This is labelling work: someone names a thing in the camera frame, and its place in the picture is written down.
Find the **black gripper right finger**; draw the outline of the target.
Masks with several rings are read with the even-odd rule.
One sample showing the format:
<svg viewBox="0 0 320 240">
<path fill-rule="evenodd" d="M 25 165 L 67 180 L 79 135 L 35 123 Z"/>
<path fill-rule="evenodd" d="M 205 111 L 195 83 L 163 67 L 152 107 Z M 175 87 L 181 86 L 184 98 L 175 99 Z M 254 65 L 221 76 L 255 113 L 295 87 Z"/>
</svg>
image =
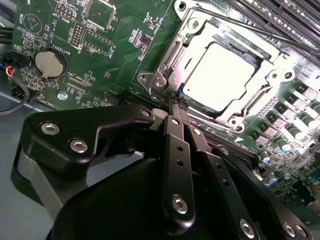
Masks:
<svg viewBox="0 0 320 240">
<path fill-rule="evenodd" d="M 210 148 L 188 116 L 180 98 L 195 164 L 202 173 L 196 184 L 199 213 L 215 240 L 311 240 L 307 226 L 225 145 Z"/>
</svg>

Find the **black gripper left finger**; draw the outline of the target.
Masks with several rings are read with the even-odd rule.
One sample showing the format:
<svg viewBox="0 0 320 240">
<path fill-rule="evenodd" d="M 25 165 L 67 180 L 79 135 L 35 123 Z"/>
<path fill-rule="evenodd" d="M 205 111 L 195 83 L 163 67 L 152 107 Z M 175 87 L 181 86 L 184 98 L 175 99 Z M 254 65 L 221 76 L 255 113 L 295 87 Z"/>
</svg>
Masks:
<svg viewBox="0 0 320 240">
<path fill-rule="evenodd" d="M 163 164 L 160 210 L 167 229 L 196 220 L 192 146 L 177 99 L 157 116 L 138 103 L 34 113 L 14 160 L 16 188 L 47 209 L 53 224 L 74 196 L 145 159 Z"/>
</svg>

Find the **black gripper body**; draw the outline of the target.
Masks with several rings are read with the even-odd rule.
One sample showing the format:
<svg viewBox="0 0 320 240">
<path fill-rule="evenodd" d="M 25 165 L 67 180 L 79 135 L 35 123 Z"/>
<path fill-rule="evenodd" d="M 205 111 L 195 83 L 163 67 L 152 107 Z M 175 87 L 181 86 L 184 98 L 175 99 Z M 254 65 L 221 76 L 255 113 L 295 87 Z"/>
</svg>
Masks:
<svg viewBox="0 0 320 240">
<path fill-rule="evenodd" d="M 195 191 L 195 223 L 182 235 L 167 232 L 160 195 L 163 163 L 139 160 L 72 197 L 49 233 L 52 240 L 223 240 L 225 218 L 206 210 Z"/>
</svg>

